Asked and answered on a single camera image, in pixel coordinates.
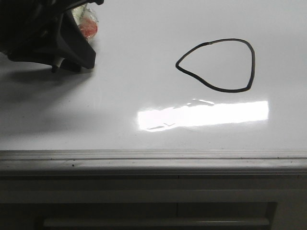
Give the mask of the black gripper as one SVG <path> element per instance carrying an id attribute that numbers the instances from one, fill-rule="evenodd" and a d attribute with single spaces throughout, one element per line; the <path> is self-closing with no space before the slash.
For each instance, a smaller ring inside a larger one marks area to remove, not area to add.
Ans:
<path id="1" fill-rule="evenodd" d="M 70 11 L 84 4 L 86 0 L 2 0 L 1 53 L 11 61 L 52 65 L 61 19 L 57 41 L 59 68 L 72 72 L 93 69 L 96 53 Z"/>

